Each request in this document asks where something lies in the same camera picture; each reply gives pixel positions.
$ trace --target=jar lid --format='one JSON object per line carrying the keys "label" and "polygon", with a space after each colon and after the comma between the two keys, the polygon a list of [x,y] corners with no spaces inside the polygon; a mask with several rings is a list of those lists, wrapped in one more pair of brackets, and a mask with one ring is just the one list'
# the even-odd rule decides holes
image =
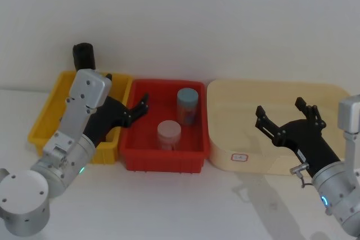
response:
{"label": "jar lid", "polygon": [[199,94],[192,88],[183,88],[178,91],[178,102],[184,107],[197,105]]}
{"label": "jar lid", "polygon": [[173,120],[165,120],[157,126],[157,133],[164,138],[178,138],[181,135],[181,126]]}

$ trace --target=red plastic bin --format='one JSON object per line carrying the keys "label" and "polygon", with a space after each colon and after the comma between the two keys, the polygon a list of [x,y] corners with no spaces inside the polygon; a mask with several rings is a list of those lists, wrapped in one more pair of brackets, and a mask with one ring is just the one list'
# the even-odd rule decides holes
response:
{"label": "red plastic bin", "polygon": [[[158,124],[164,120],[176,121],[177,92],[189,87],[199,94],[195,122],[182,126],[178,150],[167,151],[158,147]],[[126,168],[131,171],[169,171],[199,173],[209,156],[209,132],[206,113],[206,91],[202,83],[183,80],[134,80],[128,107],[134,106],[148,93],[147,115],[123,130],[119,145]]]}

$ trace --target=plastic container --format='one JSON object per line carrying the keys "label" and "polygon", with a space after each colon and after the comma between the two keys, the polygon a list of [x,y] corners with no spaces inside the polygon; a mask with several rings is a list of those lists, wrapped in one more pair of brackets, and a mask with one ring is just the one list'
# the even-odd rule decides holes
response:
{"label": "plastic container", "polygon": [[[59,126],[65,111],[65,98],[69,95],[70,87],[75,78],[75,71],[64,71],[60,74],[51,91],[40,115],[32,127],[28,141],[34,144],[38,154],[42,155],[42,149]],[[112,87],[110,96],[127,104],[132,78],[129,75],[112,74]],[[95,164],[113,164],[118,159],[118,143],[120,127],[112,129],[101,142],[92,159]]]}
{"label": "plastic container", "polygon": [[177,95],[177,119],[182,125],[194,123],[199,94],[191,88],[183,88]]}
{"label": "plastic container", "polygon": [[165,120],[157,126],[157,139],[162,150],[177,150],[181,138],[181,126],[173,120]]}
{"label": "plastic container", "polygon": [[223,170],[289,175],[289,169],[300,161],[291,150],[275,147],[255,127],[255,112],[262,105],[278,126],[303,119],[304,115],[295,107],[297,97],[318,106],[327,124],[322,135],[343,159],[345,140],[338,129],[338,103],[348,95],[345,90],[327,84],[215,80],[208,86],[210,161]]}
{"label": "plastic container", "polygon": [[[159,149],[157,128],[164,120],[177,118],[177,93],[189,87],[199,94],[197,117],[191,126],[183,126],[175,151]],[[129,107],[149,94],[147,115],[123,131],[120,153],[126,168],[132,171],[170,171],[199,173],[209,156],[206,93],[202,83],[181,80],[135,80],[129,96]]]}

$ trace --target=black cylinder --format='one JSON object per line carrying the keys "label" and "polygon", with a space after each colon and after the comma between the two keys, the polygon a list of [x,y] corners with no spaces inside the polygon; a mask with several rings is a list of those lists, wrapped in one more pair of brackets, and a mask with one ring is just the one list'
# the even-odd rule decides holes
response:
{"label": "black cylinder", "polygon": [[76,71],[95,69],[94,49],[90,43],[79,43],[73,47],[74,65]]}

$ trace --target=yellow plastic bin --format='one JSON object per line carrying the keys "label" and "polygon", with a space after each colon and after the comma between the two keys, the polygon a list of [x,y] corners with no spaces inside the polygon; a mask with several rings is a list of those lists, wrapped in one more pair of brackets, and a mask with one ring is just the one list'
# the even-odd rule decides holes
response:
{"label": "yellow plastic bin", "polygon": [[[28,141],[36,146],[40,156],[42,155],[43,147],[57,130],[60,118],[65,112],[65,98],[69,96],[75,74],[75,71],[64,71],[60,74],[29,133]],[[132,80],[132,77],[129,75],[112,73],[112,87],[109,95],[126,105]],[[107,134],[105,142],[101,142],[96,148],[97,151],[92,159],[92,163],[114,164],[118,159],[119,137],[120,127],[112,129]]]}

